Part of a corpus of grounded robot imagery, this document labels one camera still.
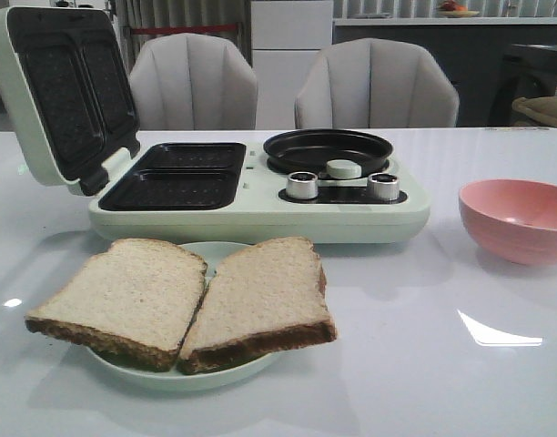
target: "whole wheat bread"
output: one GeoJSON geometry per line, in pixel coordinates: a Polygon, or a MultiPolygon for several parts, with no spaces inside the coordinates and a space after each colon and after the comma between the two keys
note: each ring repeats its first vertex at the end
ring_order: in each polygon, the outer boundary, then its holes
{"type": "Polygon", "coordinates": [[[270,239],[224,259],[182,344],[179,368],[208,371],[337,338],[313,244],[270,239]]]}
{"type": "Polygon", "coordinates": [[[206,263],[165,241],[121,239],[40,307],[32,332],[170,369],[204,292],[206,263]]]}

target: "button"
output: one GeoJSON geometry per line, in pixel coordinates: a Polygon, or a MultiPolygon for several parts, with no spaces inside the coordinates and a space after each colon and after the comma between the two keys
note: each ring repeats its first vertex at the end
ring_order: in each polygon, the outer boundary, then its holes
{"type": "Polygon", "coordinates": [[[325,170],[334,179],[356,179],[361,177],[361,166],[348,159],[332,159],[327,161],[325,170]]]}

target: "countertop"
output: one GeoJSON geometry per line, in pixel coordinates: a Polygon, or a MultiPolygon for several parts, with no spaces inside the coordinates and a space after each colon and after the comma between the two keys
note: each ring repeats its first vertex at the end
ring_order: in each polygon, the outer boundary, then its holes
{"type": "MultiPolygon", "coordinates": [[[[83,347],[25,329],[25,312],[109,242],[88,198],[42,187],[0,133],[0,436],[557,437],[557,266],[480,249],[459,188],[480,178],[557,184],[557,129],[369,131],[432,198],[394,244],[318,245],[330,343],[290,351],[242,382],[194,393],[116,379],[83,347]]],[[[140,132],[159,141],[263,141],[276,132],[140,132]]]]}

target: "gray chair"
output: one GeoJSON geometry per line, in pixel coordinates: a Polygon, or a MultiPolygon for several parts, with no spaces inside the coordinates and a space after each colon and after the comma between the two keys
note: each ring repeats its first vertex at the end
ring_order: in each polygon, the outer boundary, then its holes
{"type": "Polygon", "coordinates": [[[255,128],[258,81],[227,39],[179,34],[150,40],[129,83],[143,130],[255,128]]]}
{"type": "Polygon", "coordinates": [[[454,127],[459,95],[430,52],[364,38],[321,50],[295,102],[297,128],[454,127]]]}

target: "breakfast machine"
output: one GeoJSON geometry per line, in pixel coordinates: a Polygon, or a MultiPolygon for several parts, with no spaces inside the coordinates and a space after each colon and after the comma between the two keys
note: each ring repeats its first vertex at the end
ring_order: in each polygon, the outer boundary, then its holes
{"type": "Polygon", "coordinates": [[[392,144],[366,133],[141,147],[100,10],[1,9],[0,94],[36,180],[91,197],[92,226],[107,239],[392,242],[416,235],[429,216],[427,194],[392,144]]]}

